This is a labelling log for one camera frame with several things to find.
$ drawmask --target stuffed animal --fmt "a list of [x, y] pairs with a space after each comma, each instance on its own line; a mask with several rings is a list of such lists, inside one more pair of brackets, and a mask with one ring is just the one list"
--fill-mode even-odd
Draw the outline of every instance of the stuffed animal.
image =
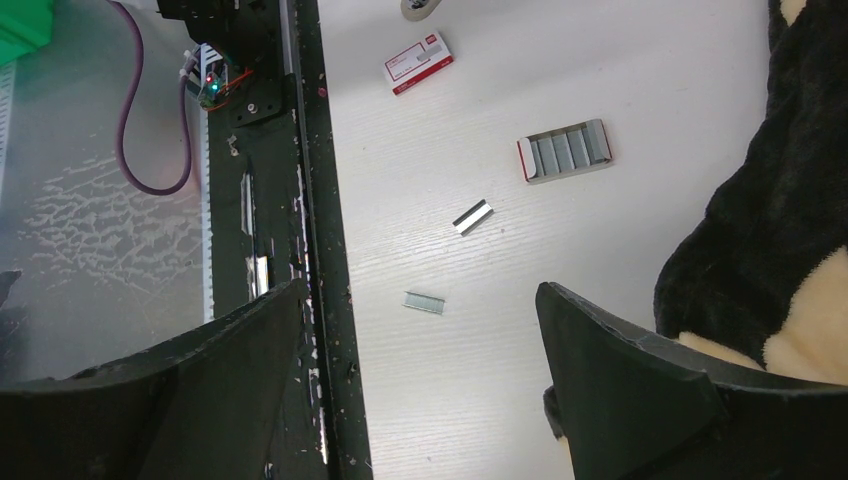
[[[660, 273], [657, 332], [745, 367], [848, 385], [848, 1], [768, 7], [765, 120]], [[544, 404], [565, 442], [553, 387]]]

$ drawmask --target red and white box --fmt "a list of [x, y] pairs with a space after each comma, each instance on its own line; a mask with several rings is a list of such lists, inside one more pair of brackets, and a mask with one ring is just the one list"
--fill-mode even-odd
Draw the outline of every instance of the red and white box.
[[431, 33], [383, 65], [395, 95], [453, 63], [453, 55], [439, 32]]

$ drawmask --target black plush fabric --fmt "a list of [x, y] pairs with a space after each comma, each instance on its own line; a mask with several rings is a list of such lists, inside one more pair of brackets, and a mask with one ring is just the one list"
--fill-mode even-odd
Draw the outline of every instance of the black plush fabric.
[[766, 118], [654, 297], [660, 334], [693, 332], [761, 365], [801, 282], [848, 243], [848, 1], [808, 0], [791, 26], [779, 0], [769, 12]]

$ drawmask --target white table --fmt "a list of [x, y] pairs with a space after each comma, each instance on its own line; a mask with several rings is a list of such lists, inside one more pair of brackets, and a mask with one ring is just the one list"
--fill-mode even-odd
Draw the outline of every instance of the white table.
[[[445, 0], [417, 24], [319, 3], [375, 478], [567, 478], [537, 285], [653, 326], [660, 268], [762, 120], [766, 2]], [[456, 63], [395, 97], [382, 63], [432, 30]], [[596, 117], [612, 167], [524, 183], [518, 138]]]

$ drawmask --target green object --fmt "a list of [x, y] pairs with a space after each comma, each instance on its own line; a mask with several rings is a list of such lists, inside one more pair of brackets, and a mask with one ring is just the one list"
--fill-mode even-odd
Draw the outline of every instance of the green object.
[[0, 0], [0, 65], [50, 43], [53, 0]]

